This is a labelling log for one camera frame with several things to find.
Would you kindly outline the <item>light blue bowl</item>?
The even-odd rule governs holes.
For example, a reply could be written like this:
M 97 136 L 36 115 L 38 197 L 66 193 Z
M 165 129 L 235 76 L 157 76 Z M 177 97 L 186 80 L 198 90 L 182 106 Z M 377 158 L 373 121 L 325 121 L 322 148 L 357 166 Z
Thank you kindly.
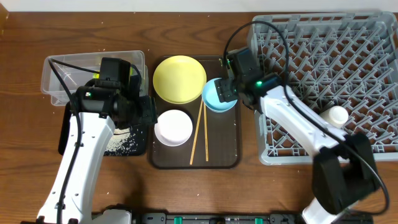
M 211 79 L 205 84 L 201 97 L 206 107 L 211 111 L 215 113 L 224 113 L 233 108 L 238 101 L 220 102 L 215 86 L 216 80 L 219 80 L 219 78 Z

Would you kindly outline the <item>pink white bowl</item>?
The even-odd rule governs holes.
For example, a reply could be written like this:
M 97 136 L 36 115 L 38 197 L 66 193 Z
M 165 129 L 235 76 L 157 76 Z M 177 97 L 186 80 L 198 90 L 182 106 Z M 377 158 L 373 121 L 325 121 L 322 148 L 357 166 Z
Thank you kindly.
M 191 136 L 193 124 L 188 114 L 181 110 L 168 110 L 162 113 L 154 126 L 156 138 L 166 146 L 184 144 Z

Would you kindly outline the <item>green snack wrapper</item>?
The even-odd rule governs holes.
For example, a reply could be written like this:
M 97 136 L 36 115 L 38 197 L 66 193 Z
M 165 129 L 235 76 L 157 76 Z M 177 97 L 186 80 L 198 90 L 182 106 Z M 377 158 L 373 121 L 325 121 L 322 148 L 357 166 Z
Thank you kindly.
M 102 70 L 100 73 L 94 73 L 93 78 L 116 82 L 127 82 L 129 77 L 133 74 L 134 72 L 130 68 L 127 70 Z

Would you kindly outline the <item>cream white cup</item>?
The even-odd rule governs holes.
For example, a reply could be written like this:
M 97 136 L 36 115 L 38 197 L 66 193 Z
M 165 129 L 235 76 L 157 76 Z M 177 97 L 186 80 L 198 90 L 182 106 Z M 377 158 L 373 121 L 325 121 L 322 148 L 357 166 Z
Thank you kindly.
M 342 106 L 333 106 L 320 113 L 320 117 L 337 128 L 342 128 L 349 119 L 348 112 Z

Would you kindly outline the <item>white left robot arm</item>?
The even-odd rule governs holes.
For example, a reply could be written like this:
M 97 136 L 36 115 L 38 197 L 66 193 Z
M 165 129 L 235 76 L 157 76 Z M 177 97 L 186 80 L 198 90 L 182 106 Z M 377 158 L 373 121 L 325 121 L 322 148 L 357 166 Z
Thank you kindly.
M 155 100 L 141 96 L 141 73 L 128 61 L 104 57 L 97 77 L 72 93 L 48 60 L 68 95 L 71 112 L 67 143 L 53 187 L 36 223 L 134 223 L 132 210 L 114 205 L 93 216 L 93 195 L 104 152 L 115 129 L 157 122 Z

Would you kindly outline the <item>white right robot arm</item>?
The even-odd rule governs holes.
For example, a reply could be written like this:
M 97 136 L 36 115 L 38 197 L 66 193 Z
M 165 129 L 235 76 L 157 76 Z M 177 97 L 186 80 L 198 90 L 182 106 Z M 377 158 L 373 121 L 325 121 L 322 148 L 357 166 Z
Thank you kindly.
M 381 186 L 370 140 L 349 135 L 302 103 L 275 73 L 265 75 L 249 48 L 232 50 L 223 65 L 228 78 L 216 81 L 221 102 L 244 105 L 281 125 L 312 158 L 315 198 L 302 212 L 305 223 L 333 223 Z

